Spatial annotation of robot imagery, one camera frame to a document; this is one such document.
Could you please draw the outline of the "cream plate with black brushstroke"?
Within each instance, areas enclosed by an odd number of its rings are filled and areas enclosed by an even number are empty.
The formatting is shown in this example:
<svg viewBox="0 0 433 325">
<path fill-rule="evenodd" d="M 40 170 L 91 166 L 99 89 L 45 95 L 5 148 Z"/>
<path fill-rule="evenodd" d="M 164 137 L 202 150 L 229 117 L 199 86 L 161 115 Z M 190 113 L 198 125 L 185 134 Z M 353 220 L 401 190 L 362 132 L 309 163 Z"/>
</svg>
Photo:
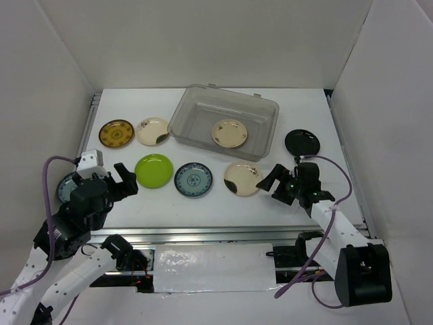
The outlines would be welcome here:
<svg viewBox="0 0 433 325">
<path fill-rule="evenodd" d="M 263 180 L 262 171 L 250 162 L 231 163 L 224 172 L 223 181 L 230 192 L 247 197 L 258 191 L 256 185 Z"/>
</svg>

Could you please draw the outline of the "cream plate with floral marks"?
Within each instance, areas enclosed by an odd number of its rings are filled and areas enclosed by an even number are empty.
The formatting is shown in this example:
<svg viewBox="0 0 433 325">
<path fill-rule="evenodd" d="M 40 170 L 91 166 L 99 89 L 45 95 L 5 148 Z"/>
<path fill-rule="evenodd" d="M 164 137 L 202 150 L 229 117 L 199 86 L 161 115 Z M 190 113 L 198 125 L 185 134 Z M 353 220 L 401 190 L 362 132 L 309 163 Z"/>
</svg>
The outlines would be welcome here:
<svg viewBox="0 0 433 325">
<path fill-rule="evenodd" d="M 229 118 L 217 122 L 212 128 L 211 136 L 224 148 L 236 148 L 246 141 L 248 131 L 243 123 Z"/>
</svg>

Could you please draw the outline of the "small blue floral plate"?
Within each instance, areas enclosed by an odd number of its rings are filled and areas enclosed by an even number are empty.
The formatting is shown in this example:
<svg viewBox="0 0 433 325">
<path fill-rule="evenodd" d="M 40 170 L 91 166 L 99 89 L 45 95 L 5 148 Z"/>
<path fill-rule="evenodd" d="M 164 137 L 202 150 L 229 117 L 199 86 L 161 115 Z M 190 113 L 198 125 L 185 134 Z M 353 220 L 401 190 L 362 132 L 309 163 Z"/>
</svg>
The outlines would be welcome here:
<svg viewBox="0 0 433 325">
<path fill-rule="evenodd" d="M 206 165 L 189 162 L 177 169 L 173 181 L 180 194 L 188 198 L 199 198 L 210 191 L 213 175 Z"/>
</svg>

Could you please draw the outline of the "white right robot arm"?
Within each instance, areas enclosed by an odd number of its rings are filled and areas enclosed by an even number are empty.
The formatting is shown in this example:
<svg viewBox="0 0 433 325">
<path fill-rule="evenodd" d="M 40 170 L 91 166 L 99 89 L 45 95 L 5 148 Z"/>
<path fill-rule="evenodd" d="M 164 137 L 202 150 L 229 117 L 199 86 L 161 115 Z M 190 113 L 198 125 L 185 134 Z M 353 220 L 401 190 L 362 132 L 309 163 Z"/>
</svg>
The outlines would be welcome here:
<svg viewBox="0 0 433 325">
<path fill-rule="evenodd" d="M 290 171 L 277 164 L 256 187 L 268 192 L 275 181 L 279 185 L 272 198 L 287 205 L 298 202 L 321 228 L 298 235 L 290 258 L 302 267 L 289 284 L 317 281 L 318 275 L 305 274 L 311 263 L 316 263 L 334 281 L 341 306 L 390 302 L 392 280 L 386 247 L 362 235 L 339 209 L 341 202 L 322 190 L 319 167 L 300 162 Z"/>
</svg>

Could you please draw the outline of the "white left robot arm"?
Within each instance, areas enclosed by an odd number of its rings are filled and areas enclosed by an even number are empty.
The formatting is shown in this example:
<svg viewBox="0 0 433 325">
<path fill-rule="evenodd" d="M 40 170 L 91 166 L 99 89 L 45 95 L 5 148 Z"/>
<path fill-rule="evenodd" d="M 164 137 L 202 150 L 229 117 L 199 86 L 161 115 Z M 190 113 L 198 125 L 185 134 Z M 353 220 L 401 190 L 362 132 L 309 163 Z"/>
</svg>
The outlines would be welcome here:
<svg viewBox="0 0 433 325">
<path fill-rule="evenodd" d="M 51 324 L 67 304 L 106 272 L 147 269 L 146 256 L 115 234 L 81 265 L 63 278 L 58 276 L 88 243 L 91 232 L 102 228 L 114 204 L 138 193 L 136 175 L 122 163 L 114 168 L 120 182 L 96 171 L 86 177 L 74 174 L 76 188 L 69 200 L 43 223 L 22 271 L 8 292 L 1 294 L 2 324 Z"/>
</svg>

